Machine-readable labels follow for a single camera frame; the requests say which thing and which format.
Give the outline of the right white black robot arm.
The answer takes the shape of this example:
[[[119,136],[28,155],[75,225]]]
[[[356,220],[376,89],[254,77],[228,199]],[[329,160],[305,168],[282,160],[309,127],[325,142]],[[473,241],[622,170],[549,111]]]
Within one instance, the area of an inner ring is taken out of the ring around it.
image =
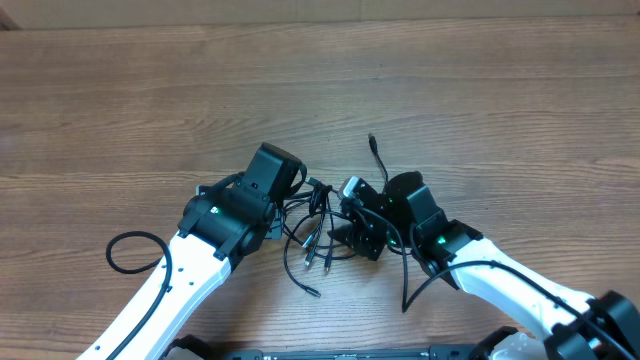
[[[401,173],[380,191],[352,176],[337,196],[350,221],[337,232],[359,255],[377,260],[393,247],[427,274],[415,292],[403,293],[403,311],[443,280],[518,323],[485,338],[470,358],[638,358],[639,311],[629,299],[615,291],[595,297],[573,290],[512,259],[480,231],[448,219],[421,173]]]

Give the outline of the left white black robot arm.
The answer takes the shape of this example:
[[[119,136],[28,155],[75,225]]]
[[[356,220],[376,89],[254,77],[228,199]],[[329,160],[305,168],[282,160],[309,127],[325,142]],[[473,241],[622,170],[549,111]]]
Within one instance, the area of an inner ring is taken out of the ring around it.
[[[121,240],[149,239],[162,255],[145,266],[147,280],[82,358],[161,358],[199,305],[268,238],[284,201],[298,192],[306,174],[300,159],[264,143],[246,170],[198,186],[169,241],[145,231],[112,238],[105,258],[119,273],[126,270],[112,250]]]

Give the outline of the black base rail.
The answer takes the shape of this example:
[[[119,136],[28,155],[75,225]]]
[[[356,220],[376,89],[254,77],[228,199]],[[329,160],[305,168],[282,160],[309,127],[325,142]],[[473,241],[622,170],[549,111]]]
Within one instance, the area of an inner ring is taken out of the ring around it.
[[[170,343],[162,360],[467,360],[488,359],[500,341],[516,329],[503,326],[478,344],[439,344],[413,349],[332,350],[269,352],[258,349],[216,348],[187,335]]]

